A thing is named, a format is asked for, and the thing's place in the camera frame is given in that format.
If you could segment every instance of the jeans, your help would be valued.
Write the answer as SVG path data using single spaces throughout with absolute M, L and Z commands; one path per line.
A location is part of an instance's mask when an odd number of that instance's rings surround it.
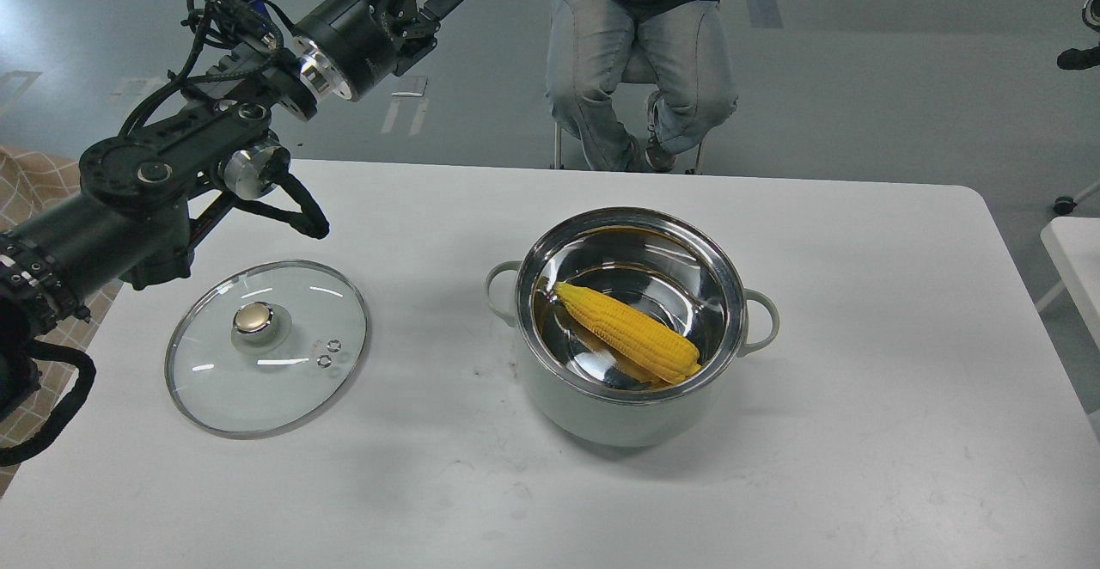
M 547 98 L 581 141 L 592 169 L 627 168 L 629 139 L 610 96 L 640 47 L 657 73 L 656 139 L 672 154 L 703 141 L 737 108 L 717 2 L 686 2 L 646 17 L 616 0 L 551 0 Z

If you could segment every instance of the chair wheel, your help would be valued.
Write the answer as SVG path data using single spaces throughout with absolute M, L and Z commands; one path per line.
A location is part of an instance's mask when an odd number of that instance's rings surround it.
M 1072 212 L 1075 208 L 1077 208 L 1077 203 L 1074 201 L 1072 197 L 1062 196 L 1054 200 L 1054 214 L 1057 214 L 1059 217 L 1065 217 L 1066 214 Z

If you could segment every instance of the pot handle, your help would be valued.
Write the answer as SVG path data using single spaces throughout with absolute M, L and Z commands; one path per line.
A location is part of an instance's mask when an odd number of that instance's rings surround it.
M 776 304 L 771 302 L 766 295 L 760 294 L 755 289 L 745 289 L 745 299 L 754 300 L 763 306 L 768 310 L 768 315 L 771 316 L 771 332 L 768 337 L 763 338 L 762 341 L 757 341 L 755 343 L 745 343 L 737 351 L 738 357 L 744 357 L 745 354 L 751 354 L 757 350 L 760 350 L 768 346 L 770 342 L 776 340 L 776 336 L 779 335 L 779 309 L 776 308 Z
M 497 277 L 501 273 L 507 273 L 508 271 L 519 272 L 519 266 L 522 262 L 503 262 L 497 264 L 488 275 L 485 276 L 485 303 L 488 305 L 488 310 L 493 311 L 493 315 L 504 320 L 504 324 L 515 328 L 516 327 L 516 314 L 512 311 L 506 311 L 493 305 L 493 298 L 488 295 L 488 288 L 493 284 L 493 280 Z

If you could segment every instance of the sneaker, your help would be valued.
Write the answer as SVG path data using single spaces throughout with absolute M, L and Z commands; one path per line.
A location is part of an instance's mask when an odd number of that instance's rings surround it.
M 649 167 L 658 174 L 667 174 L 676 164 L 676 155 L 661 147 L 657 141 L 657 99 L 661 98 L 661 92 L 654 90 L 646 99 L 646 122 L 649 127 L 649 142 L 646 143 L 646 162 Z
M 641 142 L 632 134 L 627 134 L 626 169 L 625 172 L 641 173 L 646 169 L 646 150 L 641 147 Z

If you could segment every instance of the stainless steel pot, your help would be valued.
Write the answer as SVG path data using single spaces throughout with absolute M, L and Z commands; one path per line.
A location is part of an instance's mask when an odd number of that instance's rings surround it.
M 490 286 L 516 271 L 512 309 L 493 304 Z M 591 287 L 647 311 L 700 350 L 703 370 L 654 387 L 623 373 L 622 355 L 576 325 L 552 294 L 560 281 Z M 779 332 L 779 311 L 741 286 L 722 249 L 703 232 L 644 208 L 579 214 L 542 236 L 521 262 L 485 277 L 488 307 L 521 343 L 520 377 L 551 420 L 581 438 L 617 447 L 654 445 L 694 425 L 719 393 L 735 357 L 760 350 Z M 747 302 L 771 316 L 771 332 L 746 343 Z

